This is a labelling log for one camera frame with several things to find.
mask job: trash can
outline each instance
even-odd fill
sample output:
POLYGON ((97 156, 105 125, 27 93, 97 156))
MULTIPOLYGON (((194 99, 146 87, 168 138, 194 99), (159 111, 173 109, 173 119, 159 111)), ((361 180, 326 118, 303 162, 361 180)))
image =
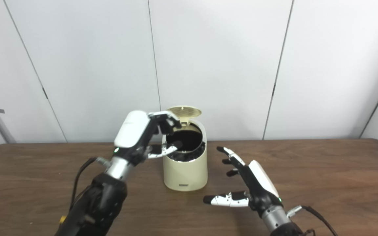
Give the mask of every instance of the trash can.
POLYGON ((176 191, 194 191, 203 188, 208 181, 207 137, 204 126, 194 120, 201 110, 191 106, 168 109, 180 118, 182 128, 166 135, 162 143, 182 142, 177 151, 163 157, 164 184, 176 191))

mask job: cable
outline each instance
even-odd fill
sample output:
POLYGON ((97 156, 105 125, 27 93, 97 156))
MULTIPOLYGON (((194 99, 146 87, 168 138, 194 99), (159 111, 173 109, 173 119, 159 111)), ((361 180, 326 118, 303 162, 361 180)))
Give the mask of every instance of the cable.
POLYGON ((93 163, 94 161, 96 161, 97 157, 91 157, 89 158, 81 167, 80 169, 78 170, 78 173, 77 175, 75 176, 75 180, 74 180, 74 187, 72 189, 72 196, 71 196, 71 205, 69 206, 69 210, 72 209, 72 206, 74 205, 75 203, 75 194, 77 192, 77 185, 78 185, 78 179, 80 178, 80 175, 81 173, 85 170, 85 168, 87 168, 91 163, 93 163))
POLYGON ((301 206, 303 209, 305 209, 306 211, 312 213, 313 215, 315 215, 319 220, 321 220, 328 228, 329 230, 332 232, 332 234, 334 236, 338 236, 338 234, 335 232, 335 230, 332 228, 332 226, 324 219, 324 217, 319 214, 319 212, 317 212, 315 209, 313 209, 311 206, 301 206))

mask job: open lid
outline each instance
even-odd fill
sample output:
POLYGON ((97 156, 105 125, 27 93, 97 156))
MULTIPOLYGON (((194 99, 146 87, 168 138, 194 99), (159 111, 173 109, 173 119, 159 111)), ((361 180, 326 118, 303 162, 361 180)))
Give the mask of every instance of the open lid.
POLYGON ((177 115, 180 118, 180 123, 183 126, 189 125, 189 118, 194 118, 202 114, 201 110, 191 106, 175 106, 167 110, 177 115))

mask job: yellow connector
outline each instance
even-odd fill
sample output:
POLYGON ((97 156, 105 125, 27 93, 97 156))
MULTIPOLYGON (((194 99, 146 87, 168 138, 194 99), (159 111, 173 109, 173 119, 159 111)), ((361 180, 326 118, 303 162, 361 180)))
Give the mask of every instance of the yellow connector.
POLYGON ((63 215, 60 217, 60 220, 59 220, 59 224, 61 225, 63 223, 63 221, 65 220, 66 218, 66 215, 63 215))

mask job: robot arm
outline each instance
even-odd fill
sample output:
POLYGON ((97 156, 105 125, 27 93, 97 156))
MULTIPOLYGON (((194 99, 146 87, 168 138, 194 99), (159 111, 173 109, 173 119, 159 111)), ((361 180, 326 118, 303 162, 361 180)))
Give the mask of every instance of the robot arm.
POLYGON ((231 192, 205 196, 204 203, 229 207, 247 207, 258 212, 271 236, 301 236, 301 229, 287 216, 272 181, 261 165, 253 160, 249 165, 233 151, 225 147, 218 147, 218 151, 225 153, 229 158, 222 160, 224 164, 231 164, 235 169, 227 172, 227 176, 239 174, 249 193, 245 191, 231 192))
POLYGON ((74 197, 55 236, 105 236, 126 199, 125 181, 132 168, 147 158, 162 157, 180 148, 181 143, 177 142, 162 146, 159 154, 151 153, 151 137, 159 130, 163 135, 172 134, 174 128, 181 128, 181 124, 172 112, 130 112, 114 140, 112 160, 101 160, 107 166, 106 171, 96 176, 77 198, 74 197))

